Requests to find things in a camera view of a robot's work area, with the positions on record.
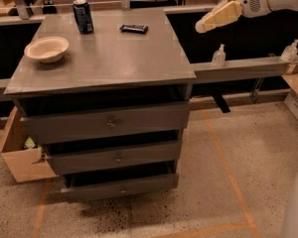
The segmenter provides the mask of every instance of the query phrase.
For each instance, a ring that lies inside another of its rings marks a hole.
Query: clear bottle
[[[286,62],[292,62],[295,60],[298,54],[298,40],[296,39],[292,45],[289,45],[285,48],[284,52],[282,53],[280,59]]]
[[[212,65],[215,67],[223,67],[225,63],[226,53],[224,51],[224,44],[214,53]]]

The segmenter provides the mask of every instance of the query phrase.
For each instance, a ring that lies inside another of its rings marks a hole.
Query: can lid
[[[73,1],[74,4],[84,4],[86,2],[87,2],[86,0],[74,0]]]

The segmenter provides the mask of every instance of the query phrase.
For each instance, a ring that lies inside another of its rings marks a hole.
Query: drawer front
[[[178,186],[179,175],[168,174],[150,178],[137,178],[98,185],[63,188],[66,197],[78,199],[103,199],[124,195],[167,190]]]
[[[181,145],[181,140],[177,140],[107,151],[48,155],[47,160],[56,174],[65,175],[177,160]]]
[[[185,128],[189,103],[22,118],[28,134],[40,144],[104,138]]]

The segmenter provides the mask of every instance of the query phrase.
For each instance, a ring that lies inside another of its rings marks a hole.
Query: drawer handle
[[[109,121],[107,122],[107,126],[108,126],[109,129],[113,129],[113,128],[116,127],[116,125],[115,125],[115,123],[114,123],[113,120],[109,120]]]

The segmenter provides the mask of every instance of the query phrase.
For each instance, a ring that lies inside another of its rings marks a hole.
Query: countertop
[[[92,12],[94,31],[81,34],[74,14],[48,15],[33,40],[58,36],[70,47],[50,64],[23,56],[5,94],[71,92],[89,87],[173,83],[195,78],[160,8]],[[149,26],[146,35],[121,33],[122,24]]]

